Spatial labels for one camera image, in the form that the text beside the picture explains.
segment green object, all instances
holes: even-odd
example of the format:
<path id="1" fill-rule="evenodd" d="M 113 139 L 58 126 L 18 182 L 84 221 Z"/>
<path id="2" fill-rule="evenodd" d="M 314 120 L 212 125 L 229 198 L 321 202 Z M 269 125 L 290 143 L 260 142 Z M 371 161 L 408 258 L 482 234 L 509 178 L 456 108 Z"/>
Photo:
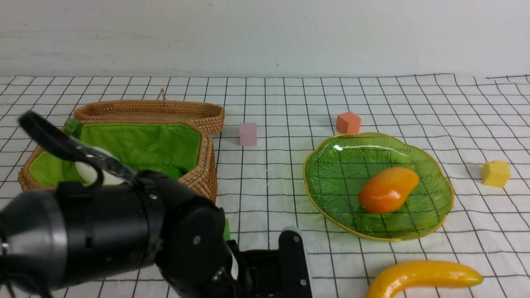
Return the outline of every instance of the green object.
<path id="1" fill-rule="evenodd" d="M 225 241 L 229 241 L 230 240 L 230 226 L 228 224 L 228 220 L 225 220 L 225 232 L 224 232 L 224 235 L 223 235 Z"/>
<path id="2" fill-rule="evenodd" d="M 370 214 L 359 193 L 380 171 L 402 166 L 416 172 L 418 186 L 394 213 Z M 373 240 L 415 239 L 437 230 L 454 201 L 453 187 L 426 152 L 379 133 L 337 135 L 325 140 L 304 163 L 310 200 L 335 224 Z"/>
<path id="3" fill-rule="evenodd" d="M 189 126 L 152 124 L 87 124 L 71 118 L 65 133 L 84 143 L 109 151 L 136 171 L 153 170 L 179 179 L 198 162 L 201 135 Z M 80 181 L 73 162 L 60 160 L 48 152 L 40 154 L 29 167 L 30 174 L 44 186 L 60 181 Z"/>

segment orange cube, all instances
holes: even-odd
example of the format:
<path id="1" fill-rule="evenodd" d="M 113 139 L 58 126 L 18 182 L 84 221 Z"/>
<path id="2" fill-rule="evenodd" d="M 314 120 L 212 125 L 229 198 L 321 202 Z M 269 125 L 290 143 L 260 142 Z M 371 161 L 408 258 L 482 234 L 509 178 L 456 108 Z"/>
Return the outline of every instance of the orange cube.
<path id="1" fill-rule="evenodd" d="M 350 111 L 337 116 L 336 128 L 341 134 L 359 133 L 360 126 L 361 118 Z"/>

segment yellow cube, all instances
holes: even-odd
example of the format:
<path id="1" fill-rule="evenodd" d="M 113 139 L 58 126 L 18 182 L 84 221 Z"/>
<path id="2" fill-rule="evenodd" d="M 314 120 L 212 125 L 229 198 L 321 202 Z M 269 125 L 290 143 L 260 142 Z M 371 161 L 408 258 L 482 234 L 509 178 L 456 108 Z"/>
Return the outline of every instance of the yellow cube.
<path id="1" fill-rule="evenodd" d="M 503 188 L 510 179 L 510 167 L 501 160 L 487 162 L 482 167 L 480 176 L 484 185 Z"/>

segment yellow banana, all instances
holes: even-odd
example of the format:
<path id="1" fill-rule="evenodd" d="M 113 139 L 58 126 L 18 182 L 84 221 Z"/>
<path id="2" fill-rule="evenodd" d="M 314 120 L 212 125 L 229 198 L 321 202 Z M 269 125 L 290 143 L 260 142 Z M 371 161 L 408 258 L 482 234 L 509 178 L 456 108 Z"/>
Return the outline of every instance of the yellow banana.
<path id="1" fill-rule="evenodd" d="M 473 268 L 448 261 L 411 261 L 384 270 L 371 284 L 367 298 L 392 298 L 410 287 L 476 286 L 484 280 Z"/>

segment wicker basket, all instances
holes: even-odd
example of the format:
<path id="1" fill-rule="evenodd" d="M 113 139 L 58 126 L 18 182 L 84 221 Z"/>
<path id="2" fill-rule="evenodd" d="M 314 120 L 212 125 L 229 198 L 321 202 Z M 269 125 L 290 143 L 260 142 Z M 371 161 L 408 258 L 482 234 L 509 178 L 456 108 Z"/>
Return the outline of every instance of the wicker basket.
<path id="1" fill-rule="evenodd" d="M 102 119 L 100 121 L 80 121 L 81 124 L 94 124 L 94 123 L 131 123 L 133 121 L 112 121 L 110 119 Z M 195 168 L 183 175 L 179 181 L 201 195 L 209 198 L 215 203 L 217 196 L 217 171 L 215 163 L 215 153 L 212 138 L 200 129 L 196 124 L 190 123 L 185 120 L 172 121 L 171 124 L 185 124 L 193 130 L 201 134 L 201 143 L 198 156 L 198 162 Z M 24 166 L 19 172 L 19 183 L 22 190 L 29 189 L 53 189 L 55 187 L 43 186 L 37 183 L 35 178 L 30 174 L 29 167 L 33 161 L 43 152 L 40 146 L 37 146 L 31 156 L 28 158 Z"/>
<path id="2" fill-rule="evenodd" d="M 170 101 L 164 89 L 156 100 L 114 100 L 89 103 L 74 112 L 74 118 L 96 122 L 172 124 L 185 120 L 211 134 L 223 130 L 225 109 L 211 103 Z"/>

